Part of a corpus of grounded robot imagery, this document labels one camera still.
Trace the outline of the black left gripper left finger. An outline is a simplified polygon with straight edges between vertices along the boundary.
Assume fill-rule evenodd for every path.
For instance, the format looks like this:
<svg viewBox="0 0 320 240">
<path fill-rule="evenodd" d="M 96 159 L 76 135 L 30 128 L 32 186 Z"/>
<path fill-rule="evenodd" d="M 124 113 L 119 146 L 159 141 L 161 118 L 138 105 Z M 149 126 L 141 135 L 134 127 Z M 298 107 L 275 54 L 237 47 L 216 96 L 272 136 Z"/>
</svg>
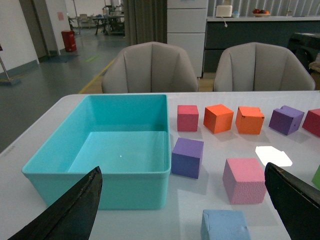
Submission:
<svg viewBox="0 0 320 240">
<path fill-rule="evenodd" d="M 88 240 L 96 219 L 102 186 L 102 172 L 97 166 L 10 239 Z"/>
</svg>

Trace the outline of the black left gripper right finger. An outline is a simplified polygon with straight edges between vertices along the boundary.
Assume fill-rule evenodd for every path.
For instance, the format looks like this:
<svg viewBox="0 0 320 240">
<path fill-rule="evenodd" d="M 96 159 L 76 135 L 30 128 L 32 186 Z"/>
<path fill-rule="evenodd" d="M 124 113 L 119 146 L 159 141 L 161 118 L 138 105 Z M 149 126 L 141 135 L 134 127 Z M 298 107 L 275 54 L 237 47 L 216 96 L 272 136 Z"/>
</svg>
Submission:
<svg viewBox="0 0 320 240">
<path fill-rule="evenodd" d="M 320 191 L 269 162 L 265 186 L 274 208 L 292 240 L 320 238 Z"/>
</svg>

